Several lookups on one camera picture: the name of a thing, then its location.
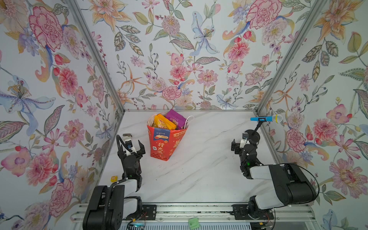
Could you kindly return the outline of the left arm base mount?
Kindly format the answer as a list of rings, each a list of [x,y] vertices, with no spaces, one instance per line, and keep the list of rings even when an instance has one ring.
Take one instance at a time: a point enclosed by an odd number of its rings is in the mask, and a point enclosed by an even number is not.
[[[138,221],[138,220],[156,220],[157,205],[143,204],[138,207],[138,210],[128,215],[124,220]]]

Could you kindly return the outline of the aluminium front rail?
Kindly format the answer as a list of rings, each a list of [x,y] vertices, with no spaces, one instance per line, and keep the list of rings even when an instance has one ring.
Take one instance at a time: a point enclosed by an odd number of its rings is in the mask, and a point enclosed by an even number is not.
[[[198,218],[199,222],[260,222],[270,220],[279,222],[315,222],[315,215],[308,205],[292,205],[276,208],[268,215],[259,219],[252,219],[247,214],[234,211],[233,206],[244,206],[245,203],[144,203],[145,206],[154,205],[145,211],[136,222],[169,223],[188,222]]]

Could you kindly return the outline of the purple grape candy bag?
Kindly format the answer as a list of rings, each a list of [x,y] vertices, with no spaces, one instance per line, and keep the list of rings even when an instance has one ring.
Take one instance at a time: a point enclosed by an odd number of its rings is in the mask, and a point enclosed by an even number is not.
[[[171,109],[166,115],[165,118],[171,121],[176,125],[176,129],[185,129],[187,119],[180,115],[175,110]]]

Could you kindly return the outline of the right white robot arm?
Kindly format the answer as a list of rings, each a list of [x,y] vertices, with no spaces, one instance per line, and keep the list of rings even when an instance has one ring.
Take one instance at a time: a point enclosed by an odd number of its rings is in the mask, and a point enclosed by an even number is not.
[[[231,151],[240,157],[240,170],[247,179],[271,181],[273,188],[261,195],[250,197],[250,210],[268,210],[293,204],[307,204],[317,198],[317,192],[311,185],[301,167],[294,163],[262,164],[257,158],[257,145],[244,141],[231,142]]]

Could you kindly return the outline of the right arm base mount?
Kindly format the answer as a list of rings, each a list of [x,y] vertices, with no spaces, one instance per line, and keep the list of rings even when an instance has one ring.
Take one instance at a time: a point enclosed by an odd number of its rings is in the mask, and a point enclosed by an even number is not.
[[[259,209],[254,205],[251,207],[248,204],[232,205],[231,215],[236,220],[273,220],[274,214],[271,209]]]

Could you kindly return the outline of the yellow candy bag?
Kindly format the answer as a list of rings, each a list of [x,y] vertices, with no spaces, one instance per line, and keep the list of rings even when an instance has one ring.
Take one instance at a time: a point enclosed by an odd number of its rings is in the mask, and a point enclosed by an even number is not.
[[[168,120],[162,114],[158,114],[154,117],[152,127],[167,129],[167,130],[175,130],[177,128],[177,125],[171,122],[170,120]]]

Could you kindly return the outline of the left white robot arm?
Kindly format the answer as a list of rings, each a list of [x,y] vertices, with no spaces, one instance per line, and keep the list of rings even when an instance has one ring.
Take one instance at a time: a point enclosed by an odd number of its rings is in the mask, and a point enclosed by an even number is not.
[[[145,154],[144,145],[139,141],[137,150],[131,134],[117,135],[116,142],[122,179],[94,188],[82,222],[84,230],[119,230],[123,220],[133,221],[142,214],[142,200],[133,194],[142,184],[140,160]]]

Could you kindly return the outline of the red paper gift bag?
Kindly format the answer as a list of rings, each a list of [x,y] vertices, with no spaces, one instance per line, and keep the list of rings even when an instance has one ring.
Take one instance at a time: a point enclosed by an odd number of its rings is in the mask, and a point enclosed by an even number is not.
[[[185,129],[168,130],[153,126],[154,118],[157,115],[159,114],[151,116],[147,121],[150,156],[162,161],[168,161],[185,136],[189,123],[194,120],[194,116],[189,116],[186,119]]]

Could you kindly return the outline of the green clip on rail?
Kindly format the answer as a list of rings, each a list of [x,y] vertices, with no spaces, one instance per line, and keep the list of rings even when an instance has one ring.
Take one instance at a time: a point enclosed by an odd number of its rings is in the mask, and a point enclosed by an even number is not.
[[[200,223],[198,218],[191,218],[188,220],[188,225],[190,230],[196,230],[200,228]]]

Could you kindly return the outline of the blue toy microphone on stand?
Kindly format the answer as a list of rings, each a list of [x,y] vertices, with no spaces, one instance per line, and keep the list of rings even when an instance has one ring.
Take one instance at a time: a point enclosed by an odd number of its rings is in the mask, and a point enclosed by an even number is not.
[[[257,122],[257,126],[255,129],[248,129],[242,134],[242,139],[250,142],[253,145],[256,145],[260,141],[260,135],[258,133],[258,129],[264,122],[275,122],[277,124],[281,124],[283,122],[282,115],[273,115],[268,117],[251,117],[251,121]]]

